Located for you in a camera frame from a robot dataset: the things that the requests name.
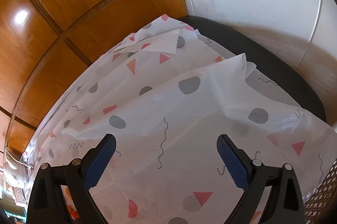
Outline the wooden wall cabinet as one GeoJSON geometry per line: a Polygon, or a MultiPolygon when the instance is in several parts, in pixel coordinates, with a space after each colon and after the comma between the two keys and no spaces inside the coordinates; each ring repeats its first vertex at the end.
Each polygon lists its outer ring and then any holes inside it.
{"type": "Polygon", "coordinates": [[[20,158],[50,108],[100,55],[185,0],[1,0],[1,152],[20,158]]]}

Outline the white patterned tablecloth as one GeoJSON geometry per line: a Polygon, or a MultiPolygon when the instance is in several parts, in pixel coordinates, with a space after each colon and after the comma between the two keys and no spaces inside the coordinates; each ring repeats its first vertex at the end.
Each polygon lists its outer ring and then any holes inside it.
{"type": "Polygon", "coordinates": [[[336,159],[332,127],[245,54],[167,15],[88,67],[23,159],[66,165],[108,133],[116,153],[90,190],[108,223],[223,223],[242,191],[217,152],[222,134],[266,165],[291,164],[305,198],[336,159]]]}

